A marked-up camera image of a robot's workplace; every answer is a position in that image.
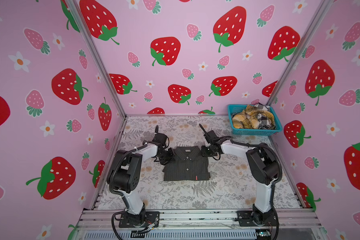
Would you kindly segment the dark grey pinstripe shirt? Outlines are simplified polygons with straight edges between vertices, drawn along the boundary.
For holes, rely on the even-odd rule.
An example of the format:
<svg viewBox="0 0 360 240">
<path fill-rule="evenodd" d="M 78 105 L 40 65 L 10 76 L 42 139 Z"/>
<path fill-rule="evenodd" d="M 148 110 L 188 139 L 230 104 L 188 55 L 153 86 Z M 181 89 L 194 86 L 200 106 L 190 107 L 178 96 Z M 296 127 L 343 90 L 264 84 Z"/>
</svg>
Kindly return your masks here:
<svg viewBox="0 0 360 240">
<path fill-rule="evenodd" d="M 173 161 L 163 169 L 165 182 L 208 181 L 211 178 L 209 159 L 203 157 L 198 146 L 177 147 L 173 153 Z"/>
</svg>

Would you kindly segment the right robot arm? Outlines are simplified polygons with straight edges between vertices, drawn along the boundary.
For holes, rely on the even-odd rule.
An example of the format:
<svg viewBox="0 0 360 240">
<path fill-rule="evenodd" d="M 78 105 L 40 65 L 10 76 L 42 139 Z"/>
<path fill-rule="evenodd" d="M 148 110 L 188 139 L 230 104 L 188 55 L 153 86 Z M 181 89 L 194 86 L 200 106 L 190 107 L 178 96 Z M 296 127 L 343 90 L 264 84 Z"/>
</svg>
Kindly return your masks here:
<svg viewBox="0 0 360 240">
<path fill-rule="evenodd" d="M 257 182 L 256 200 L 252 213 L 238 211 L 238 221 L 244 226 L 279 227 L 279 217 L 274 206 L 276 183 L 283 178 L 281 162 L 267 144 L 258 145 L 227 140 L 202 146 L 204 157 L 216 157 L 223 154 L 233 155 L 248 161 L 253 178 Z"/>
</svg>

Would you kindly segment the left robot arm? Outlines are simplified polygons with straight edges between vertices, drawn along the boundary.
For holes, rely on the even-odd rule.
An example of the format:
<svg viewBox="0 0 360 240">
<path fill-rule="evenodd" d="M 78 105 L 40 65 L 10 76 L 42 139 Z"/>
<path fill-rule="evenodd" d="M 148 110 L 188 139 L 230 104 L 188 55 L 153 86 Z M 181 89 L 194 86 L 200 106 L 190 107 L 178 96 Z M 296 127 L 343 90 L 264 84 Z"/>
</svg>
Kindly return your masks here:
<svg viewBox="0 0 360 240">
<path fill-rule="evenodd" d="M 113 229 L 116 228 L 115 221 L 119 228 L 143 228 L 141 234 L 159 226 L 160 212 L 147 211 L 144 202 L 134 190 L 140 181 L 144 161 L 155 158 L 167 164 L 173 156 L 171 148 L 164 148 L 153 142 L 129 151 L 117 151 L 107 176 L 107 184 L 111 194 L 122 198 L 125 209 L 112 217 Z"/>
</svg>

